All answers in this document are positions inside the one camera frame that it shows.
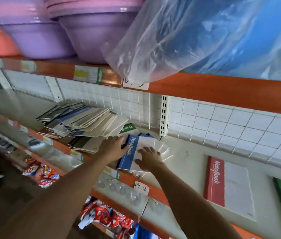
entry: right hand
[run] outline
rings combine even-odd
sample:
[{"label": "right hand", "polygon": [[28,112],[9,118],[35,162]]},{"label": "right hand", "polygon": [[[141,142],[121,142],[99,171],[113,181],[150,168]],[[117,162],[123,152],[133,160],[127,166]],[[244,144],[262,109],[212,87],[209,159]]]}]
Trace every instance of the right hand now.
[{"label": "right hand", "polygon": [[136,159],[135,163],[138,164],[142,170],[152,171],[158,166],[164,165],[160,152],[155,151],[152,147],[144,147],[139,149],[138,152],[141,154],[142,159]]}]

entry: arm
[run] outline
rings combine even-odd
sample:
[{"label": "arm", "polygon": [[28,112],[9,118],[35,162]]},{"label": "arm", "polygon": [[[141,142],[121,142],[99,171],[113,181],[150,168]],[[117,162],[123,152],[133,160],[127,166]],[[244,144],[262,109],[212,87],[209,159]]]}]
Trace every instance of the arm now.
[{"label": "arm", "polygon": [[171,172],[159,152],[143,148],[142,160],[135,162],[153,173],[164,191],[170,208],[187,238],[241,239],[236,230],[200,194]]},{"label": "arm", "polygon": [[123,137],[109,137],[90,160],[34,198],[0,230],[0,239],[65,239],[106,165],[122,157]]}]

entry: left hand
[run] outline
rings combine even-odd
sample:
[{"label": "left hand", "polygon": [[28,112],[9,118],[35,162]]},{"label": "left hand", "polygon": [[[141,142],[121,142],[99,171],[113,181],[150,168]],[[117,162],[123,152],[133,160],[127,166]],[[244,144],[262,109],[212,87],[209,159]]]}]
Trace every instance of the left hand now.
[{"label": "left hand", "polygon": [[124,137],[109,136],[106,140],[103,140],[97,154],[104,157],[108,163],[119,160],[129,149],[129,146],[121,149]]}]

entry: hand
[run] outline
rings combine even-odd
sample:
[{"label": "hand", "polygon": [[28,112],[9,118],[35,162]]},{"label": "hand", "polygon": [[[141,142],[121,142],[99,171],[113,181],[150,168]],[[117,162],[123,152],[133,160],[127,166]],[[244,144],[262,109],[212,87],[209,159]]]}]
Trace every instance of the hand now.
[{"label": "hand", "polygon": [[160,165],[164,165],[162,162],[162,157],[160,152],[155,151],[152,147],[144,147],[139,149],[138,152],[141,154],[142,158],[136,159],[135,163],[144,170],[144,171],[152,171]]},{"label": "hand", "polygon": [[124,137],[109,136],[103,140],[97,154],[107,160],[108,163],[119,160],[129,149],[129,146],[121,149]]}]

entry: wire grid panel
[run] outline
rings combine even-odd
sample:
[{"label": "wire grid panel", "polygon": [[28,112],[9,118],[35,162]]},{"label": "wire grid panel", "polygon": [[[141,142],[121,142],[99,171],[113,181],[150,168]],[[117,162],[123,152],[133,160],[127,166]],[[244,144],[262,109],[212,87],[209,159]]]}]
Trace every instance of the wire grid panel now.
[{"label": "wire grid panel", "polygon": [[172,97],[168,135],[281,165],[281,114]]},{"label": "wire grid panel", "polygon": [[110,108],[113,112],[126,116],[136,126],[159,128],[161,95],[59,78],[57,82],[65,100]]},{"label": "wire grid panel", "polygon": [[11,70],[4,70],[4,73],[14,90],[48,100],[55,100],[44,76]]}]

